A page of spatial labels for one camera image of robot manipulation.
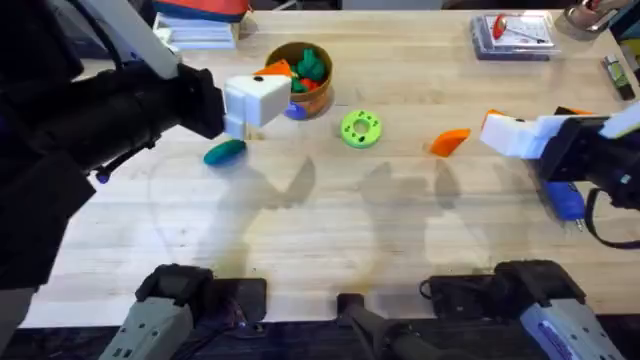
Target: green object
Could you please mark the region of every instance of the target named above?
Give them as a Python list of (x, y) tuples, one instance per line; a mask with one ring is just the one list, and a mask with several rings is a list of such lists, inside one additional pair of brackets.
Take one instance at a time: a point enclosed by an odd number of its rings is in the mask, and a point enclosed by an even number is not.
[(214, 146), (213, 149), (204, 156), (204, 163), (207, 165), (223, 165), (247, 150), (247, 144), (242, 140), (229, 140)]
[(300, 82), (300, 79), (298, 78), (293, 78), (291, 80), (291, 92), (294, 93), (303, 93), (303, 92), (307, 92), (309, 91), (309, 88), (307, 88), (306, 85), (302, 84)]
[(313, 81), (322, 81), (325, 73), (324, 63), (316, 57), (311, 48), (304, 49), (302, 61), (298, 63), (296, 70), (300, 77), (306, 77)]
[(609, 73), (611, 73), (611, 77), (613, 78), (613, 82), (616, 87), (622, 87), (629, 83), (629, 80), (627, 80), (624, 70), (622, 69), (622, 66), (620, 66), (619, 62), (615, 62), (609, 66), (611, 66)]
[(356, 110), (342, 119), (340, 132), (342, 140), (347, 145), (365, 149), (373, 146), (380, 139), (382, 123), (376, 114), (369, 111)]

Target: green donut toy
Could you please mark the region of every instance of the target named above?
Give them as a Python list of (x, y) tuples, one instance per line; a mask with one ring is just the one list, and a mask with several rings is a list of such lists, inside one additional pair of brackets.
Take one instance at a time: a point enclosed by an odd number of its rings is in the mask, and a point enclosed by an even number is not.
[(342, 119), (341, 125), (342, 140), (357, 149), (373, 146), (382, 135), (380, 119), (369, 111), (353, 111)]

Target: orange wedge toy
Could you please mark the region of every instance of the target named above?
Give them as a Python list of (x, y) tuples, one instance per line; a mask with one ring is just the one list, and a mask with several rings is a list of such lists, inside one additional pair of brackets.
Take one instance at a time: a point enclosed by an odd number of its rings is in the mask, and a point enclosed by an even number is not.
[(276, 61), (273, 64), (267, 66), (266, 68), (256, 71), (253, 75), (284, 75), (288, 77), (292, 77), (291, 66), (287, 60)]
[(471, 129), (456, 129), (445, 131), (431, 144), (429, 151), (447, 157), (471, 135)]

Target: green toy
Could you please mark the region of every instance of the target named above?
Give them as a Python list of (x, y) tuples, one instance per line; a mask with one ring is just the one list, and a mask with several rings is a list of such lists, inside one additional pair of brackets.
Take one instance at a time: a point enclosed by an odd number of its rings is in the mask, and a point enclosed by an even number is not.
[(324, 77), (325, 67), (322, 60), (316, 57), (313, 49), (304, 49), (302, 61), (296, 66), (296, 72), (300, 77), (306, 77), (313, 81), (321, 81)]
[(293, 78), (291, 79), (291, 92), (293, 93), (304, 93), (309, 91), (309, 88), (300, 82), (300, 79)]
[(204, 163), (218, 166), (228, 163), (247, 150), (247, 144), (242, 140), (229, 140), (213, 149), (204, 156)]
[(347, 145), (365, 149), (373, 146), (382, 135), (382, 123), (376, 114), (364, 110), (356, 110), (342, 119), (342, 140)]

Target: plastic package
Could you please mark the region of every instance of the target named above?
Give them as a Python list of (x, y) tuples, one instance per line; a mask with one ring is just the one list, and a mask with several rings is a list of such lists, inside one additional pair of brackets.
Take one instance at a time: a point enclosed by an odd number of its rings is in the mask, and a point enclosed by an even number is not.
[[(493, 26), (500, 15), (506, 20), (506, 29), (495, 39)], [(471, 19), (471, 38), (480, 60), (547, 61), (560, 52), (551, 29), (547, 11), (487, 13)]]

